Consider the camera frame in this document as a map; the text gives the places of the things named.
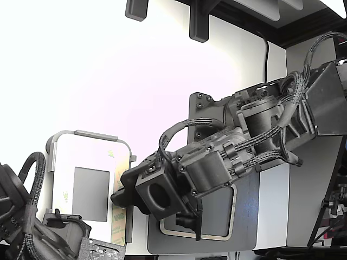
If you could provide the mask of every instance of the black clamp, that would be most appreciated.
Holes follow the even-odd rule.
[[[233,142],[228,142],[228,143],[224,144],[223,148],[224,148],[224,151],[226,152],[226,154],[230,160],[235,160],[239,157],[239,155],[237,154],[237,151],[234,147]]]
[[[240,159],[232,161],[232,164],[233,164],[233,168],[235,170],[235,174],[237,176],[240,176],[240,175],[242,175],[243,173],[246,172],[246,169],[243,166],[243,163],[242,163],[242,161]]]
[[[142,22],[147,17],[148,0],[127,0],[125,16]]]
[[[209,38],[209,14],[222,0],[191,0],[189,37],[198,42]],[[147,17],[148,0],[127,0],[125,16],[143,21]]]

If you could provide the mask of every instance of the black shelf bracket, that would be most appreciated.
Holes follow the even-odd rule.
[[[221,0],[192,0],[190,5],[189,37],[206,42],[209,37],[209,14]]]
[[[148,0],[127,0],[125,16],[142,22],[147,17]]]

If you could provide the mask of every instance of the black power cord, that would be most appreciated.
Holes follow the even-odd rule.
[[[264,40],[265,43],[265,60],[264,60],[264,83],[267,83],[267,64],[268,64],[268,59],[269,59],[269,43],[267,41],[267,39],[265,38],[265,36],[259,32],[256,31]]]

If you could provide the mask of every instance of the cylindrical motor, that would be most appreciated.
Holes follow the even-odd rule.
[[[275,126],[281,115],[280,107],[277,105],[277,100],[274,96],[268,96],[260,100],[253,101],[241,107],[238,112],[245,119],[245,126],[251,137],[255,137],[270,130]],[[268,139],[261,144],[255,146],[257,154],[271,151],[276,148],[273,139]]]

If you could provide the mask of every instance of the wall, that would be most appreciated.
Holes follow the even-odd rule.
[[[150,0],[147,19],[137,22],[124,16],[125,4],[0,2],[1,163],[19,172],[63,129],[117,135],[140,162],[164,130],[188,117],[191,93],[218,100],[262,81],[261,38],[211,17],[202,44],[188,36],[188,6]],[[270,44],[268,79],[285,75],[285,50]],[[182,131],[168,149],[186,140]],[[50,204],[51,185],[47,176],[41,209]],[[143,226],[134,227],[142,230],[138,241],[146,239]]]
[[[288,73],[294,70],[298,70],[300,72],[303,71],[303,64],[305,61],[306,54],[310,47],[314,44],[316,39],[317,37],[287,48],[286,56]],[[334,59],[336,59],[336,52],[334,40],[331,38],[324,41],[317,48],[316,53],[312,59],[311,68],[318,68],[323,63],[332,61]]]

